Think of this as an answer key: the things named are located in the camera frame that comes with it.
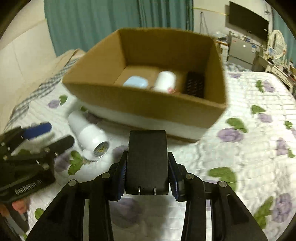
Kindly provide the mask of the person's hand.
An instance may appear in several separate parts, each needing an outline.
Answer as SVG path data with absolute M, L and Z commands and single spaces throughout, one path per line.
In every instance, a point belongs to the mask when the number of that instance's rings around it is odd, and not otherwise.
M 27 209 L 28 209 L 27 200 L 26 199 L 17 200 L 12 203 L 12 207 L 19 214 L 24 214 L 27 212 Z M 0 205 L 0 211 L 1 211 L 1 216 L 3 217 L 8 216 L 10 214 L 8 208 L 3 203 L 1 203 Z

